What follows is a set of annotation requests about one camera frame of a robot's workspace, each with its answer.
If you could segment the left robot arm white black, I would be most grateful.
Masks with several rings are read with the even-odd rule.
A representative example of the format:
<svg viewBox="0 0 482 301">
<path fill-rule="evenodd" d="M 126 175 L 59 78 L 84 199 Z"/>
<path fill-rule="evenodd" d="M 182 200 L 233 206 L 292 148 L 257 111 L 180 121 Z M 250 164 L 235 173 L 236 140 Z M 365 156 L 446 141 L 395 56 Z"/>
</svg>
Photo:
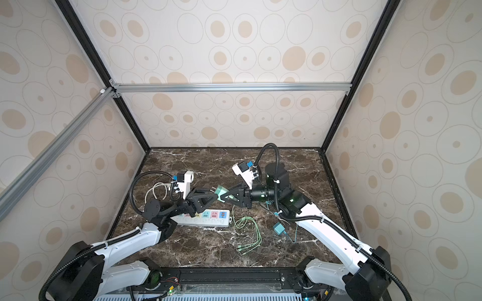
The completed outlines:
<svg viewBox="0 0 482 301">
<path fill-rule="evenodd" d="M 134 200 L 136 184 L 146 176 L 162 175 L 169 178 L 169 191 L 180 193 L 177 198 L 152 199 L 144 209 Z M 118 237 L 91 245 L 81 241 L 72 245 L 40 289 L 39 300 L 94 300 L 124 287 L 149 286 L 149 279 L 159 274 L 159 268 L 146 261 L 120 265 L 123 259 L 145 248 L 166 241 L 178 223 L 176 216 L 203 213 L 218 196 L 210 189 L 190 188 L 193 173 L 173 176 L 164 171 L 148 171 L 136 176 L 128 190 L 133 210 L 145 219 L 141 227 Z"/>
</svg>

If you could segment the light green plug adapter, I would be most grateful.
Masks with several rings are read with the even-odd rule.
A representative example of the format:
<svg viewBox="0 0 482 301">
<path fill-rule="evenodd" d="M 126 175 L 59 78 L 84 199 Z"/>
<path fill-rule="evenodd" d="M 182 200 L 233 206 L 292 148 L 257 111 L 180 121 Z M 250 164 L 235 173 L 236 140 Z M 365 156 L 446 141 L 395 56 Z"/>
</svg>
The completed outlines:
<svg viewBox="0 0 482 301">
<path fill-rule="evenodd" d="M 228 192 L 228 189 L 224 188 L 223 186 L 218 186 L 215 190 L 215 194 L 218 196 L 218 200 L 222 203 L 225 201 L 221 198 L 221 195 L 225 194 Z"/>
</svg>

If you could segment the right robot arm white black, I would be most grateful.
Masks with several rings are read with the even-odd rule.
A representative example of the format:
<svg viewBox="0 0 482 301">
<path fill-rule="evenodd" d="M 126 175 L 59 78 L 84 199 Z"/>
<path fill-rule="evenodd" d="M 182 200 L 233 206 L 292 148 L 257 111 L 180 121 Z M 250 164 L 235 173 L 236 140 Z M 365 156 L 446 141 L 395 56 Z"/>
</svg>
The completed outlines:
<svg viewBox="0 0 482 301">
<path fill-rule="evenodd" d="M 296 223 L 331 250 L 340 260 L 339 264 L 317 258 L 302 264 L 301 273 L 309 286 L 323 284 L 338 288 L 352 300 L 380 300 L 394 283 L 405 300 L 411 300 L 409 291 L 391 270 L 388 252 L 361 242 L 329 219 L 307 196 L 292 187 L 277 145 L 268 143 L 260 153 L 267 149 L 274 150 L 275 161 L 268 164 L 264 172 L 259 166 L 260 156 L 254 162 L 234 164 L 233 172 L 243 180 L 228 191 L 217 189 L 219 199 L 241 208 L 252 208 L 255 202 L 269 202 L 280 220 Z"/>
</svg>

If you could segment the white power strip coloured sockets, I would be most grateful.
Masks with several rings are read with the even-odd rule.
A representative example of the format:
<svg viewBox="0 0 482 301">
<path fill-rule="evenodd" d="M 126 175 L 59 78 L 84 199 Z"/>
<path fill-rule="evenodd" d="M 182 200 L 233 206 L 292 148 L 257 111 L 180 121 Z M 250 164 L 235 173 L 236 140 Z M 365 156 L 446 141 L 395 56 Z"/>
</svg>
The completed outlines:
<svg viewBox="0 0 482 301">
<path fill-rule="evenodd" d="M 232 218 L 230 211 L 225 209 L 206 209 L 203 213 L 196 213 L 194 217 L 181 214 L 172 218 L 180 226 L 188 227 L 228 227 Z"/>
</svg>

